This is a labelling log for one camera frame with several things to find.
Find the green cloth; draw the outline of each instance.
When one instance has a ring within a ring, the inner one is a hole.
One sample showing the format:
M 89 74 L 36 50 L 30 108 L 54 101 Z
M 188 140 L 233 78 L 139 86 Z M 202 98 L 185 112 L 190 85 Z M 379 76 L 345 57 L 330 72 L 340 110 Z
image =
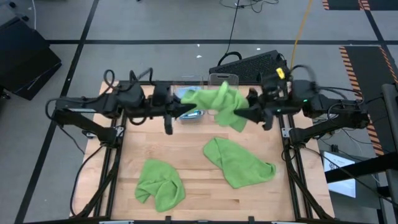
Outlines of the green cloth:
M 259 160 L 251 152 L 228 139 L 214 138 L 203 152 L 214 165 L 223 170 L 224 177 L 234 189 L 271 180 L 274 164 Z
M 194 103 L 195 110 L 217 110 L 215 115 L 217 124 L 230 126 L 241 132 L 246 125 L 247 119 L 234 114 L 234 110 L 248 108 L 247 99 L 239 90 L 229 87 L 223 82 L 218 90 L 187 90 L 181 99 L 181 103 Z
M 174 208 L 185 198 L 185 190 L 178 172 L 169 164 L 156 159 L 145 161 L 136 187 L 136 199 L 141 203 L 155 197 L 155 208 L 164 212 Z

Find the green towel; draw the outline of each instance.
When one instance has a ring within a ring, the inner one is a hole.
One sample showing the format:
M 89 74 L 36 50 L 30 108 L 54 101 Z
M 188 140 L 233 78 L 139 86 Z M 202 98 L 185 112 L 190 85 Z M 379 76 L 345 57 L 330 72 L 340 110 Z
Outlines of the green towel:
M 234 110 L 248 108 L 247 99 L 239 90 L 231 89 L 227 82 L 223 82 L 218 90 L 187 90 L 181 103 L 194 103 L 195 110 L 217 110 L 216 122 L 221 126 L 230 126 L 241 132 L 247 119 L 234 114 Z
M 228 139 L 210 140 L 203 152 L 214 165 L 223 170 L 225 179 L 234 189 L 265 182 L 275 176 L 274 164 L 259 160 L 251 152 Z
M 169 164 L 156 159 L 145 161 L 136 187 L 136 199 L 141 203 L 155 197 L 155 208 L 164 212 L 174 208 L 185 198 L 185 190 L 178 172 Z

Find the black metal frame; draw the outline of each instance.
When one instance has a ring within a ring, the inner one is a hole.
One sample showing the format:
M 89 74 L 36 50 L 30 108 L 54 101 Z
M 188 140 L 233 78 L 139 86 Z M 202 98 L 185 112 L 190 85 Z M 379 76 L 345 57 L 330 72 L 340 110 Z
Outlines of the black metal frame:
M 198 82 L 179 82 L 179 84 L 186 84 L 186 85 L 197 85 Z M 59 116 L 67 116 L 68 119 L 72 119 L 72 122 L 65 123 L 65 124 L 74 124 L 73 121 L 78 121 L 77 123 L 79 124 L 86 124 L 90 126 L 91 128 L 97 129 L 98 133 L 102 132 L 110 132 L 114 131 L 114 128 L 116 127 L 117 120 L 113 119 L 111 123 L 110 128 L 104 128 L 102 126 L 99 126 L 95 124 L 91 120 L 85 120 L 84 118 L 81 117 L 76 117 L 76 116 L 71 116 L 72 113 L 60 113 L 58 114 Z M 287 115 L 288 122 L 289 122 L 289 128 L 295 128 L 295 123 L 293 116 Z M 290 139 L 284 138 L 282 134 L 282 128 L 285 127 L 285 121 L 284 117 L 282 115 L 278 116 L 279 119 L 279 128 L 281 131 L 281 138 L 282 138 L 282 143 L 283 143 L 283 150 L 284 150 L 284 157 L 286 160 L 286 169 L 294 169 L 293 163 L 292 163 L 292 157 L 290 156 L 290 146 L 291 142 Z M 126 129 L 126 121 L 127 118 L 125 115 L 122 116 L 121 119 L 121 127 Z M 90 202 L 87 204 L 85 209 L 83 209 L 82 212 L 80 212 L 76 217 L 71 217 L 70 219 L 66 220 L 52 220 L 52 221 L 46 221 L 46 222 L 38 222 L 38 223 L 46 223 L 46 224 L 53 224 L 53 223 L 82 223 L 82 224 L 92 224 L 92 223 L 99 223 L 100 221 L 111 221 L 111 214 L 112 214 L 112 209 L 113 209 L 113 203 L 114 203 L 114 194 L 116 190 L 116 182 L 118 178 L 118 170 L 119 170 L 119 163 L 121 160 L 121 150 L 123 148 L 123 139 L 124 135 L 120 135 L 118 137 L 118 140 L 116 144 L 113 146 L 109 146 L 106 148 L 106 152 L 104 155 L 104 163 L 101 171 L 101 178 L 99 181 L 99 188 L 97 192 L 94 194 L 93 198 L 90 200 Z M 116 150 L 115 157 L 114 157 L 114 163 L 109 172 L 107 170 L 109 169 L 109 164 L 111 162 L 111 153 L 112 150 Z M 295 217 L 295 222 L 304 222 L 304 223 L 311 223 L 311 224 L 332 224 L 332 223 L 338 223 L 338 224 L 355 224 L 353 222 L 343 222 L 339 220 L 332 220 L 332 219 L 314 219 L 313 214 L 312 214 L 312 209 L 315 209 L 317 211 L 317 208 L 312 208 L 310 202 L 314 202 L 315 199 L 311 196 L 309 198 L 304 197 L 306 195 L 306 192 L 303 192 L 303 204 L 305 207 L 305 217 L 302 216 L 300 213 L 300 205 L 299 205 L 299 199 L 297 195 L 297 189 L 296 185 L 302 190 L 306 189 L 306 181 L 305 181 L 305 173 L 304 173 L 304 168 L 303 168 L 303 162 L 300 154 L 300 149 L 298 147 L 294 147 L 294 154 L 295 154 L 295 161 L 296 161 L 296 167 L 297 167 L 297 174 L 294 176 L 289 175 L 289 186 L 290 186 L 290 193 L 292 196 L 292 208 L 294 212 L 294 217 Z M 368 161 L 360 162 L 351 166 L 345 167 L 349 172 L 351 172 L 355 176 L 361 176 L 361 175 L 366 175 L 366 174 L 372 174 L 375 172 L 380 172 L 384 171 L 386 169 L 396 169 L 397 165 L 393 164 L 394 160 L 398 159 L 398 155 L 395 154 L 392 157 L 389 157 L 387 155 L 382 156 L 382 157 L 377 157 L 374 159 L 370 159 Z M 383 165 L 381 168 L 377 168 L 377 166 L 374 165 Z M 358 169 L 361 167 L 367 167 L 364 171 L 361 171 L 361 169 Z M 344 180 L 347 179 L 347 176 L 344 172 L 341 172 L 340 170 L 331 170 L 325 173 L 327 182 L 335 182 L 339 180 Z M 106 204 L 106 212 L 105 216 L 100 216 L 100 211 L 101 211 L 101 203 L 102 203 L 102 197 L 103 193 L 106 190 L 107 186 L 110 184 L 109 188 L 109 196 L 108 196 L 108 202 Z M 93 212 L 93 217 L 88 217 L 90 212 L 94 209 Z M 134 223 L 272 223 L 272 222 L 258 222 L 254 220 L 254 217 L 248 217 L 247 221 L 240 221 L 240 222 L 224 222 L 224 221 L 171 221 L 171 217 L 166 216 L 165 220 L 134 220 Z
M 70 87 L 70 84 L 72 82 L 76 66 L 78 64 L 78 61 L 80 59 L 80 55 L 82 52 L 82 48 L 85 44 L 112 44 L 112 45 L 120 45 L 120 44 L 126 44 L 126 45 L 142 45 L 142 44 L 227 44 L 230 42 L 231 44 L 294 44 L 294 40 L 87 40 L 87 35 L 91 26 L 91 22 L 93 21 L 94 14 L 96 12 L 96 8 L 98 6 L 99 0 L 94 0 L 93 5 L 90 9 L 90 13 L 88 15 L 88 18 L 86 20 L 85 27 L 83 29 L 82 35 L 79 40 L 49 40 L 50 44 L 77 44 L 78 47 L 76 49 L 75 55 L 73 57 L 72 63 L 70 65 L 70 69 L 68 71 L 68 75 L 65 79 L 65 83 L 62 88 L 62 92 L 60 96 L 66 96 Z M 365 11 L 366 16 L 369 20 L 369 23 L 377 37 L 377 40 L 300 40 L 297 44 L 306 44 L 306 45 L 381 45 L 381 47 L 386 51 L 387 57 L 390 61 L 393 61 L 392 55 L 387 47 L 387 45 L 398 45 L 398 40 L 384 40 L 383 36 L 381 35 L 380 30 L 377 27 L 376 22 L 374 21 L 374 18 L 371 14 L 371 11 Z M 398 69 L 396 65 L 393 63 L 392 64 L 393 69 L 395 72 L 398 72 Z M 256 85 L 256 83 L 247 83 L 247 85 Z M 289 119 L 289 125 L 290 127 L 294 127 L 294 121 L 291 116 L 288 116 Z M 284 120 L 282 117 L 280 117 L 279 120 L 280 126 L 284 126 Z M 40 150 L 39 158 L 37 159 L 37 163 L 34 167 L 34 171 L 32 174 L 32 177 L 30 178 L 29 184 L 27 186 L 27 190 L 25 192 L 24 198 L 22 200 L 21 206 L 19 208 L 17 217 L 15 222 L 16 223 L 22 223 L 25 219 L 25 215 L 27 212 L 27 209 L 29 207 L 30 201 L 32 199 L 33 192 L 35 190 L 35 186 L 37 184 L 37 181 L 39 179 L 39 175 L 41 173 L 44 160 L 46 158 L 47 152 L 50 147 L 50 143 L 55 131 L 55 123 L 51 122 L 51 125 L 49 127 L 49 130 L 47 131 L 46 137 L 44 139 L 43 146 Z M 288 147 L 287 142 L 284 141 L 284 149 Z M 106 178 L 106 170 L 109 167 L 109 161 L 111 157 L 111 148 L 106 149 L 105 157 L 104 157 L 104 166 L 103 166 L 103 171 L 101 173 L 101 180 L 100 183 L 103 183 L 105 178 Z M 296 153 L 296 162 L 297 162 L 297 169 L 298 169 L 298 174 L 300 178 L 303 180 L 305 184 L 305 176 L 303 172 L 303 165 L 302 165 L 302 160 L 300 156 L 300 151 L 298 149 L 295 149 Z M 302 223 L 314 223 L 314 224 L 327 224 L 327 223 L 340 223 L 340 224 L 352 224 L 351 222 L 341 222 L 341 221 L 330 221 L 330 220 L 317 220 L 317 219 L 308 219 L 308 218 L 299 218 L 300 216 L 300 210 L 299 206 L 297 203 L 297 193 L 295 191 L 295 186 L 294 186 L 294 192 L 292 192 L 292 200 L 296 201 L 296 203 L 293 202 L 293 207 L 294 207 L 294 212 L 295 212 L 295 218 L 296 222 L 302 222 Z M 87 223 L 87 224 L 94 224 L 98 223 L 99 221 L 108 221 L 110 220 L 110 213 L 106 217 L 99 217 L 99 210 L 101 206 L 101 201 L 102 198 L 100 197 L 98 199 L 97 205 L 94 210 L 94 217 L 89 217 L 89 218 L 74 218 L 74 219 L 68 219 L 68 220 L 55 220 L 55 221 L 47 221 L 47 222 L 41 222 L 41 223 Z M 306 208 L 306 214 L 310 213 L 310 209 L 308 209 L 308 205 L 305 202 L 305 208 Z M 134 223 L 171 223 L 171 217 L 166 217 L 164 221 L 157 220 L 157 221 L 135 221 Z M 173 221 L 172 223 L 193 223 L 193 222 L 184 222 L 184 221 Z M 253 217 L 248 217 L 248 222 L 207 222 L 207 223 L 270 223 L 270 222 L 255 222 Z

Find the wooden tabletop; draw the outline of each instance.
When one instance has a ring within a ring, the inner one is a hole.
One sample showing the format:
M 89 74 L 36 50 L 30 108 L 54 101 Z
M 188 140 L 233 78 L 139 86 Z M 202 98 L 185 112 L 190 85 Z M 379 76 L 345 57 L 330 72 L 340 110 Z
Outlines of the wooden tabletop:
M 240 86 L 239 89 L 246 96 L 249 87 Z M 152 86 L 143 86 L 143 89 L 146 95 L 152 94 Z M 294 120 L 298 128 L 312 125 L 311 119 L 302 113 L 295 115 Z M 94 116 L 94 121 L 103 126 L 111 123 L 100 114 Z M 260 124 L 248 121 L 244 131 L 238 133 L 229 127 L 218 126 L 213 117 L 206 114 L 198 123 L 175 121 L 171 136 L 164 133 L 163 123 L 163 118 L 147 120 L 140 126 L 127 122 L 112 219 L 164 220 L 166 215 L 170 215 L 173 220 L 245 221 L 248 216 L 254 216 L 257 221 L 294 220 L 286 164 L 280 157 L 283 147 L 277 119 L 274 119 L 270 131 L 264 131 Z M 214 137 L 230 139 L 259 159 L 275 164 L 275 177 L 265 183 L 232 189 L 222 171 L 203 155 L 203 146 Z M 98 146 L 98 140 L 88 140 L 85 159 Z M 318 150 L 315 140 L 310 140 L 307 147 Z M 98 188 L 104 152 L 103 149 L 87 162 L 80 174 L 73 203 L 75 212 L 83 209 Z M 134 191 L 146 159 L 169 163 L 182 179 L 186 197 L 167 212 L 155 211 L 153 197 L 144 204 L 135 199 Z M 334 216 L 319 155 L 302 150 L 302 160 L 309 191 L 325 211 Z M 297 191 L 301 214 L 305 216 L 301 193 L 298 188 Z M 108 193 L 105 193 L 102 214 L 107 197 Z

